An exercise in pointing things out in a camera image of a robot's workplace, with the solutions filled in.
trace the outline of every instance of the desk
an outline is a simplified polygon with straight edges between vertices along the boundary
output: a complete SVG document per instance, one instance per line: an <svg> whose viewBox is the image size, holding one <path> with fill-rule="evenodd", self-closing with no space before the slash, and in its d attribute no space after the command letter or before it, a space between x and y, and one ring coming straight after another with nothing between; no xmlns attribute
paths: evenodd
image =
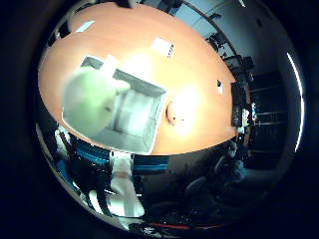
<svg viewBox="0 0 319 239"><path fill-rule="evenodd" d="M76 32L92 20L86 31ZM63 86L88 55L100 59L112 55L120 69L163 86L166 106L176 99L184 101L188 111L184 126L171 125L163 111L151 154L196 151L236 136L230 125L230 84L235 79L217 53L180 20L145 5L125 9L104 3L77 13L70 28L70 35L48 49L39 69L39 90L52 117L75 136L107 148L72 131L61 117ZM170 58L152 48L157 37L173 44ZM217 80L223 85L222 94Z"/></svg>

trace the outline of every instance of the wooden table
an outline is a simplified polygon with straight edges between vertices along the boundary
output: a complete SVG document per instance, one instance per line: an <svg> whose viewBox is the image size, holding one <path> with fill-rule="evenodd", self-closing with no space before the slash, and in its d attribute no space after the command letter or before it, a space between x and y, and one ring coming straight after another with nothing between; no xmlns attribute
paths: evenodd
<svg viewBox="0 0 319 239"><path fill-rule="evenodd" d="M95 22L86 31L76 32L90 20ZM43 102L69 132L108 148L65 125L60 100L65 82L85 56L107 59L112 55L120 69L166 88L166 106L171 101L180 101L186 108L183 126L171 125L163 111L152 154L196 151L236 136L236 129L230 124L230 83L235 79L217 53L180 20L145 5L126 9L104 3L77 13L70 21L70 28L72 33L48 50L39 69ZM174 45L170 58L153 49L157 37ZM217 80L223 84L222 94L217 90Z"/></svg>

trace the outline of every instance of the orange tabletop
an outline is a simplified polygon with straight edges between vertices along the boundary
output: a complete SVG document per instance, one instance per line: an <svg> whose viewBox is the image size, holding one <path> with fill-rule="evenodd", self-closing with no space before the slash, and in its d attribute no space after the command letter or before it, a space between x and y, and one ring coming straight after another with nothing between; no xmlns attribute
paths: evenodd
<svg viewBox="0 0 319 239"><path fill-rule="evenodd" d="M87 21L95 22L77 32ZM179 102L185 108L183 124L170 124L162 112L151 154L196 151L236 136L231 126L230 87L235 79L218 54L180 20L145 5L126 9L104 3L80 11L69 25L72 33L47 51L39 69L39 90L49 113L75 136L108 148L64 124L61 93L86 56L105 60L110 55L117 59L119 69L164 87L165 106ZM170 58L153 48L156 38L173 44ZM222 83L222 93L217 81Z"/></svg>

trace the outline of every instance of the conference table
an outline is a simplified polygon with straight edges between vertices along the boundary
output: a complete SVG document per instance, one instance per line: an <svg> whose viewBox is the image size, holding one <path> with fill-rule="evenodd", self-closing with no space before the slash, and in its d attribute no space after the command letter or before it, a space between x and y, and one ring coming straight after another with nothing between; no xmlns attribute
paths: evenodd
<svg viewBox="0 0 319 239"><path fill-rule="evenodd" d="M68 24L71 33L47 49L39 67L39 91L51 116L76 137L111 149L62 120L62 90L86 56L112 56L120 69L163 86L166 107L176 99L183 102L187 120L182 126L171 124L162 112L152 155L201 150L237 135L231 126L230 85L235 79L218 54L182 21L142 4L127 9L103 3L79 11ZM156 39L173 45L169 56L154 47Z"/></svg>

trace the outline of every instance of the small object on table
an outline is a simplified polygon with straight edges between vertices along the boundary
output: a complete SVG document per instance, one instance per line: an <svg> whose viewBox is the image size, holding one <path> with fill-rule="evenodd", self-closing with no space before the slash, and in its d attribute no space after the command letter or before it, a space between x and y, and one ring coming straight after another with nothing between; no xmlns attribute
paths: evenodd
<svg viewBox="0 0 319 239"><path fill-rule="evenodd" d="M167 106L166 117L172 125L184 122L186 112L183 110L183 108L184 106L175 102L171 102Z"/></svg>

